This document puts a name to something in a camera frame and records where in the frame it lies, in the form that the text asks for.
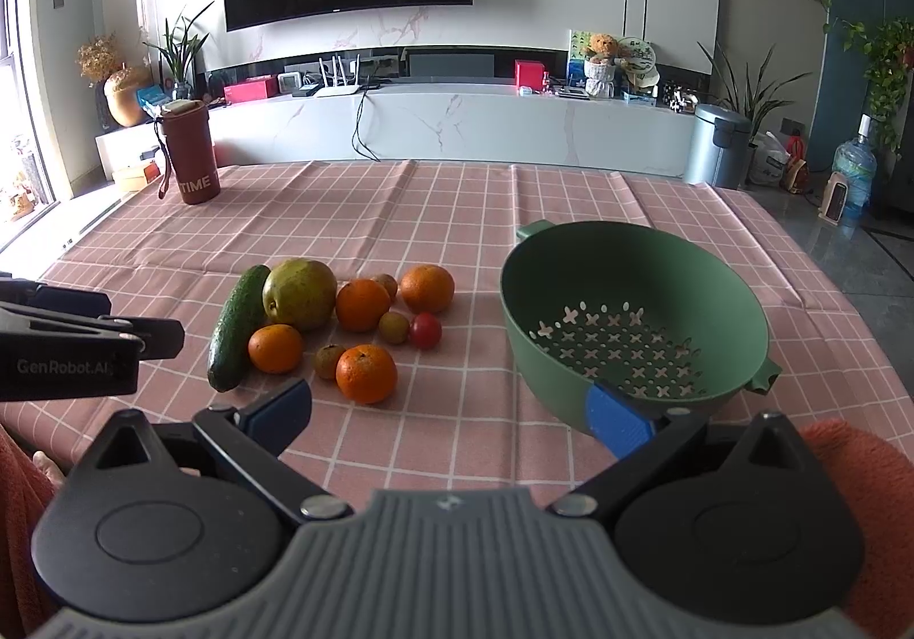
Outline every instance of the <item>water bottle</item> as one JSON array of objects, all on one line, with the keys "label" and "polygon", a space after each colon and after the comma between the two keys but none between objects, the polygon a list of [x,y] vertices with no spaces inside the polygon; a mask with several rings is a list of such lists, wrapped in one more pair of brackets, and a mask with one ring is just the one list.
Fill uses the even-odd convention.
[{"label": "water bottle", "polygon": [[876,156],[869,144],[872,123],[869,116],[862,117],[856,138],[844,142],[835,152],[832,172],[847,177],[847,202],[844,204],[844,216],[847,219],[860,219],[873,189]]}]

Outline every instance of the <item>tablecloth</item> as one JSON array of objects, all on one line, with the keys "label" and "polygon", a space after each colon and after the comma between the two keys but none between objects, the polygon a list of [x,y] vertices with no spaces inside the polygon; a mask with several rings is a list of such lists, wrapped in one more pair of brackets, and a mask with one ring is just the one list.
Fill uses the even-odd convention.
[{"label": "tablecloth", "polygon": [[[76,460],[116,409],[152,421],[189,420],[216,394],[207,346],[236,277],[251,265],[303,257],[341,282],[440,263],[457,285],[433,351],[393,349],[399,386],[356,407],[314,379],[314,415],[282,460],[363,507],[381,487],[524,484],[546,502],[611,463],[592,438],[555,420],[515,373],[498,293],[515,229],[538,219],[616,219],[666,230],[725,260],[756,292],[784,373],[768,397],[740,393],[720,414],[748,420],[780,408],[794,423],[843,418],[914,458],[914,407],[847,299],[745,193],[576,168],[478,163],[294,163],[230,167],[222,194],[184,206],[155,187],[97,225],[47,273],[65,286],[108,292],[119,315],[167,316],[187,332],[175,360],[144,363],[129,399],[6,404],[0,420],[64,461]],[[332,325],[310,353],[370,336]],[[237,405],[284,383],[252,374],[223,397]]]}]

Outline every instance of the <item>gray ribbed surface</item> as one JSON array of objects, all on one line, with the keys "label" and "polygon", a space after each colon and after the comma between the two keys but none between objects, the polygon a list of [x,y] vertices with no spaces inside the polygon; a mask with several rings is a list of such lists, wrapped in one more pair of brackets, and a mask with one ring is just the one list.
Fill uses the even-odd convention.
[{"label": "gray ribbed surface", "polygon": [[683,613],[628,576],[598,525],[543,513],[526,490],[378,493],[362,516],[302,528],[260,586],[212,614],[126,627],[63,612],[35,634],[77,636],[863,639],[838,612],[778,629]]}]

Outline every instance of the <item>tomato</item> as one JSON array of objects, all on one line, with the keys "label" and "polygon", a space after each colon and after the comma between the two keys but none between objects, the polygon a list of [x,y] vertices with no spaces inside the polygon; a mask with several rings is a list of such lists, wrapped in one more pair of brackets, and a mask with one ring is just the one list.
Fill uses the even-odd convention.
[{"label": "tomato", "polygon": [[410,326],[410,343],[419,350],[431,350],[442,342],[442,323],[428,312],[418,315]]}]

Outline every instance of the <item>pink box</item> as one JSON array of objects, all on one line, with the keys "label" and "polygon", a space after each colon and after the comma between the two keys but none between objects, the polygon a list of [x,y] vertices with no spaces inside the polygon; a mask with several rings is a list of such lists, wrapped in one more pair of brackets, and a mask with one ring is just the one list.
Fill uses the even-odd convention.
[{"label": "pink box", "polygon": [[236,85],[226,88],[226,99],[230,103],[246,103],[249,101],[265,101],[280,94],[280,83],[274,75],[264,75],[246,79]]},{"label": "pink box", "polygon": [[537,93],[543,91],[543,75],[546,66],[538,61],[515,61],[515,86],[531,88]]}]

